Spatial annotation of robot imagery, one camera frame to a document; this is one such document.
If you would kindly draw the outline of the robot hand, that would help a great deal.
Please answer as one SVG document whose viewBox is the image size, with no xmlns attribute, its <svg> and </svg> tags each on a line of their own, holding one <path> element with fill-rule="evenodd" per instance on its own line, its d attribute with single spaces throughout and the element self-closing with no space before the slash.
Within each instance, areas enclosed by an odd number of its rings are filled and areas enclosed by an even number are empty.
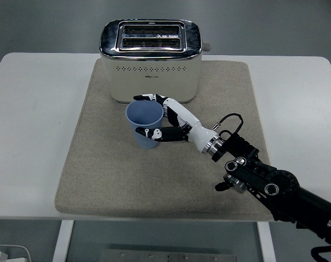
<svg viewBox="0 0 331 262">
<path fill-rule="evenodd" d="M 209 142 L 217 133 L 202 126 L 200 120 L 173 98 L 159 94 L 142 94 L 134 96 L 134 100 L 156 101 L 163 107 L 163 116 L 168 119 L 170 127 L 142 128 L 135 131 L 158 142 L 188 141 L 196 145 L 198 151 L 206 153 Z"/>
</svg>

